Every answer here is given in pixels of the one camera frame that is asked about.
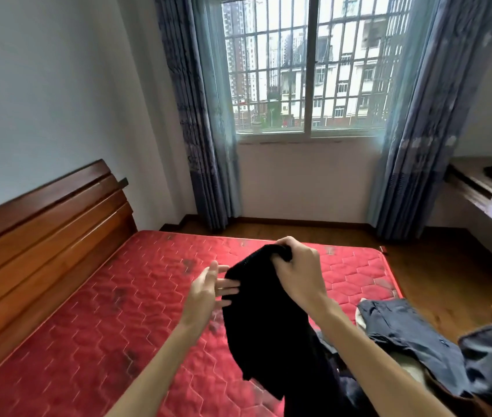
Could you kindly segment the black garment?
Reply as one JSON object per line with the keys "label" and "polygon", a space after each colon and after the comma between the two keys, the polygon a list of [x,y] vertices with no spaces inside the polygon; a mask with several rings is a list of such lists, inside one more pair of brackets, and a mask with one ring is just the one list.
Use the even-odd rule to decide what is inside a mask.
{"label": "black garment", "polygon": [[282,252],[264,245],[226,273],[240,281],[222,311],[228,348],[244,380],[284,400],[283,417],[356,417],[344,363],[281,286],[271,258]]}

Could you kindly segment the blue curtain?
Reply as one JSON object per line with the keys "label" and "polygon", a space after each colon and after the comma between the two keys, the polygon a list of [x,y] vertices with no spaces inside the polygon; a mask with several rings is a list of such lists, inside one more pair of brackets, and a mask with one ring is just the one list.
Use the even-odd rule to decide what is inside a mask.
{"label": "blue curtain", "polygon": [[197,213],[212,232],[242,214],[237,134],[217,0],[154,0]]}
{"label": "blue curtain", "polygon": [[419,238],[492,57],[492,0],[414,0],[368,220]]}

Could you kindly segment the person's right hand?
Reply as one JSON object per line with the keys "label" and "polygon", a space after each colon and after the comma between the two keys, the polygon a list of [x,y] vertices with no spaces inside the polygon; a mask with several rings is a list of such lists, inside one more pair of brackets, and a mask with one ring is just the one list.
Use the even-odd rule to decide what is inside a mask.
{"label": "person's right hand", "polygon": [[289,247],[292,253],[290,261],[278,255],[271,258],[282,287],[314,322],[322,322],[328,314],[329,299],[319,252],[290,236],[277,240],[276,245]]}

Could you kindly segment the wooden headboard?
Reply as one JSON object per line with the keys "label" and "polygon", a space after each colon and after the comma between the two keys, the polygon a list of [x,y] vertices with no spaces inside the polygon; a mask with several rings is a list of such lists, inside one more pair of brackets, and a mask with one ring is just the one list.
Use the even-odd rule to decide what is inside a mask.
{"label": "wooden headboard", "polygon": [[0,364],[137,232],[96,160],[0,205]]}

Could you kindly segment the barred window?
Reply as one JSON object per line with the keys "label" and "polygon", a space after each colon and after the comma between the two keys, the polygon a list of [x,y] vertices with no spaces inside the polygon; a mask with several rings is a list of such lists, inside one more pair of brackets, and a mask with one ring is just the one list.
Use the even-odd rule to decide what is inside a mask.
{"label": "barred window", "polygon": [[413,0],[220,0],[241,137],[375,136]]}

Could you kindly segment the dark blue-grey garment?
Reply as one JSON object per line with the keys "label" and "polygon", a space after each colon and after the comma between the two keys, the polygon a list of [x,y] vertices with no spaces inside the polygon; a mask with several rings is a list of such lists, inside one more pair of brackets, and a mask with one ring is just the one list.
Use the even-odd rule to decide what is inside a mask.
{"label": "dark blue-grey garment", "polygon": [[[368,338],[387,354],[401,352],[420,362],[429,392],[456,417],[492,417],[492,324],[453,343],[424,321],[406,300],[364,300],[359,305]],[[379,417],[338,356],[346,366],[346,375],[340,376],[349,378],[347,397],[356,417]]]}

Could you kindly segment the person's left forearm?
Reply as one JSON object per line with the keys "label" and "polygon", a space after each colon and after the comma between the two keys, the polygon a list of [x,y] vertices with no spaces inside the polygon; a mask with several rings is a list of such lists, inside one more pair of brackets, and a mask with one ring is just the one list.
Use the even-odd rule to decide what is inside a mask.
{"label": "person's left forearm", "polygon": [[179,323],[105,417],[155,417],[180,365],[204,329]]}

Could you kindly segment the red quilted mattress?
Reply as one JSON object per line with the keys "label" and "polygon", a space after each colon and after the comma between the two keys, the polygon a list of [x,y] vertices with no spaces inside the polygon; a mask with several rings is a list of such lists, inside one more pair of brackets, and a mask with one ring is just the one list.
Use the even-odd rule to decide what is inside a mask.
{"label": "red quilted mattress", "polygon": [[[0,417],[103,417],[158,352],[191,280],[216,259],[234,265],[267,242],[139,231],[0,364]],[[402,298],[384,255],[311,244],[326,289],[354,321],[363,299]],[[192,348],[159,417],[283,417],[284,401],[242,374],[221,312]]]}

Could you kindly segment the person's left hand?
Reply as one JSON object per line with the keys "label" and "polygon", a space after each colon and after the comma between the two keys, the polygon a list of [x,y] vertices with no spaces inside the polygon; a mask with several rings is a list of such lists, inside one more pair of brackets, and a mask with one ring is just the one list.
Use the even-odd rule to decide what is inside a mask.
{"label": "person's left hand", "polygon": [[[226,273],[228,265],[219,264],[219,274]],[[216,296],[209,296],[202,291],[203,272],[191,283],[183,308],[179,325],[185,328],[197,339],[206,328],[215,310],[231,305],[233,296],[239,293],[239,288],[233,290],[217,290]]]}

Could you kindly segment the wooden desk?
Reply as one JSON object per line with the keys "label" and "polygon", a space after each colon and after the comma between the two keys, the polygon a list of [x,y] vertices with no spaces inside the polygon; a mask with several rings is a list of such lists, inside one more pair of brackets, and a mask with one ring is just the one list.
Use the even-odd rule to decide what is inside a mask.
{"label": "wooden desk", "polygon": [[492,219],[492,179],[484,172],[489,166],[492,166],[492,156],[454,157],[445,181]]}

